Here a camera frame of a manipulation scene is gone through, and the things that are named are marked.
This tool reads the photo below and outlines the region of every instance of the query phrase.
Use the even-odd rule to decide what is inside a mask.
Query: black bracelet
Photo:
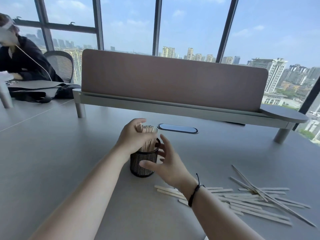
[[[191,195],[191,197],[190,197],[190,199],[189,199],[188,205],[189,205],[190,207],[192,207],[193,198],[194,198],[196,192],[200,189],[201,186],[205,187],[203,184],[200,185],[199,176],[198,176],[197,173],[196,173],[196,175],[197,175],[197,177],[198,177],[198,185],[197,185],[197,187],[194,189],[194,192],[193,192],[193,194]]]

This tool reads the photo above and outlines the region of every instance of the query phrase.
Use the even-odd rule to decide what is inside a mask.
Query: mesh chair back
[[[65,83],[73,83],[73,59],[70,54],[64,51],[48,51],[44,53],[55,72]]]

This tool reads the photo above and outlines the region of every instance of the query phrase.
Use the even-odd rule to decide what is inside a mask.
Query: person
[[[52,80],[63,83],[35,43],[20,36],[19,28],[14,25],[12,19],[2,13],[0,29],[0,72],[7,71],[17,80]]]
[[[157,136],[138,133],[135,126],[146,119],[134,119],[123,129],[110,152],[104,156],[76,190],[46,219],[29,240],[93,240],[130,154]],[[140,166],[155,171],[167,184],[190,200],[198,182],[188,172],[170,141],[160,136],[162,164],[141,161]],[[206,188],[194,194],[192,210],[210,240],[263,240],[245,222],[224,206]]]

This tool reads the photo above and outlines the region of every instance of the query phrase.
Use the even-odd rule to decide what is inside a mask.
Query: mesh cup
[[[158,150],[160,148],[160,140],[157,138],[154,146],[154,150],[151,152],[140,152],[137,151],[130,155],[130,171],[133,175],[146,178],[151,176],[154,171],[150,171],[148,169],[144,169],[139,165],[139,162],[142,160],[148,160],[153,163],[157,163]]]

